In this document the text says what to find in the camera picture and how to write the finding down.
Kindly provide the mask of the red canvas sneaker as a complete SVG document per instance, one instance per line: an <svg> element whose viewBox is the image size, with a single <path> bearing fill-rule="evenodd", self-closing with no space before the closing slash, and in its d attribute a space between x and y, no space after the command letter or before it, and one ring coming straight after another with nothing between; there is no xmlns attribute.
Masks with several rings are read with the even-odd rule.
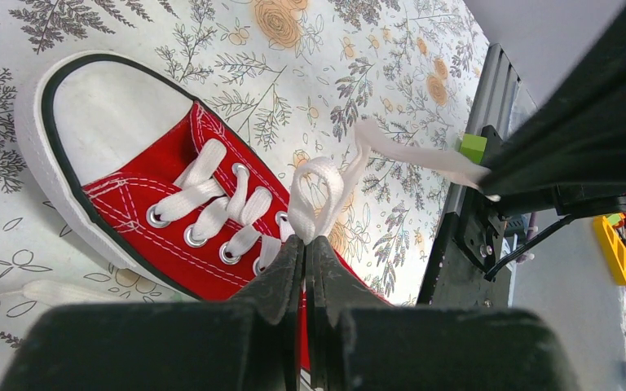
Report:
<svg viewBox="0 0 626 391"><path fill-rule="evenodd" d="M83 222L100 218L118 229L123 242L139 253L135 260L124 253L99 255L40 190L15 145L14 130L28 117L25 101L32 92L0 68L0 375L35 319L55 304L50 286L70 283L104 297L153 303L174 299L173 286L181 283L202 297L221 299L261 270L259 247L234 265L219 259L220 246L240 228L235 221L226 221L200 248L188 243L197 211L164 228L148 223L146 213L154 204L181 191L182 172L202 157L204 143L218 140L225 147L211 175L223 197L231 197L242 175L249 176L250 188L271 193L270 210L253 227L276 237L286 222L291 177L299 166L317 156L327 156L340 169L353 161L356 150L347 121L371 117L388 138L422 147L447 147L458 134L457 124L447 123L447 113L427 90L408 80L403 94L426 109L392 106L390 93L384 92L368 106L355 103L350 114L331 121L318 117L315 107L294 121L289 99L272 87L275 117L260 117L257 124L280 140L248 144L246 133L207 93L187 98L175 84L149 72L87 59L55 89L60 138L73 167L73 185L93 206Z"/></svg>

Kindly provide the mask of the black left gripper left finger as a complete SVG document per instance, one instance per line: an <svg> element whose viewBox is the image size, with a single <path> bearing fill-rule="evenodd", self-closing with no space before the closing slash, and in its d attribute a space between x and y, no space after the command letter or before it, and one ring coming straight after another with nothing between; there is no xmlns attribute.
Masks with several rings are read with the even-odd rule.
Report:
<svg viewBox="0 0 626 391"><path fill-rule="evenodd" d="M231 300L251 315L244 348L244 390L298 390L301 373L305 244L291 235L275 260Z"/></svg>

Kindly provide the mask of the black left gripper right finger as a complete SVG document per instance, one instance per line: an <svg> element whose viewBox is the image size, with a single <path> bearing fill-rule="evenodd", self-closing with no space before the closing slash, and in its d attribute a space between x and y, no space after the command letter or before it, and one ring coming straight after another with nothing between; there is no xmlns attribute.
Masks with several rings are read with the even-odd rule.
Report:
<svg viewBox="0 0 626 391"><path fill-rule="evenodd" d="M383 307L389 303L350 270L325 236L313 239L305 247L304 263L311 385L316 389L340 390L340 313L350 305Z"/></svg>

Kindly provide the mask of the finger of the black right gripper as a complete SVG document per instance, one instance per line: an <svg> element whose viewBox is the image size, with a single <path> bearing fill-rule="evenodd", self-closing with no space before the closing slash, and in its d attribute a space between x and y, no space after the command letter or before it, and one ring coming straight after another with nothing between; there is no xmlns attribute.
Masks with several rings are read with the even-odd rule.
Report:
<svg viewBox="0 0 626 391"><path fill-rule="evenodd" d="M626 186L626 6L549 101L484 164L488 195Z"/></svg>

